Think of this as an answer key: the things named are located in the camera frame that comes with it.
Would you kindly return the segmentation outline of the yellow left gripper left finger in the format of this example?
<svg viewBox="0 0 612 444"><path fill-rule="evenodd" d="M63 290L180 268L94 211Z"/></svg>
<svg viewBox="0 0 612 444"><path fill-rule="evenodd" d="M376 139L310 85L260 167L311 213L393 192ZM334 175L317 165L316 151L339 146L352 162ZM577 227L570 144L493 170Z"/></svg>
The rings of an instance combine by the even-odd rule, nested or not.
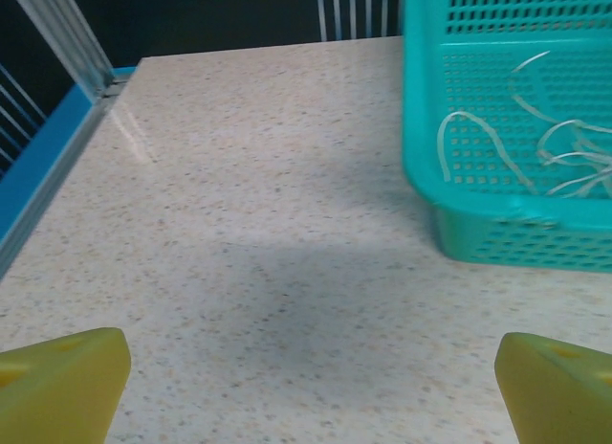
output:
<svg viewBox="0 0 612 444"><path fill-rule="evenodd" d="M131 368L122 330L102 327L1 354L3 443L102 443Z"/></svg>

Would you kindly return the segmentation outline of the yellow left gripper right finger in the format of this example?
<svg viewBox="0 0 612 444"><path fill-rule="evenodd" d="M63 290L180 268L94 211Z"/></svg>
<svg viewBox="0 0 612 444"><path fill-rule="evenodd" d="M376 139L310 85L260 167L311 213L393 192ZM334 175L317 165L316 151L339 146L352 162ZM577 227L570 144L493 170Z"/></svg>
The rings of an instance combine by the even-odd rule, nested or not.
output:
<svg viewBox="0 0 612 444"><path fill-rule="evenodd" d="M514 332L494 373L520 443L611 441L610 354Z"/></svg>

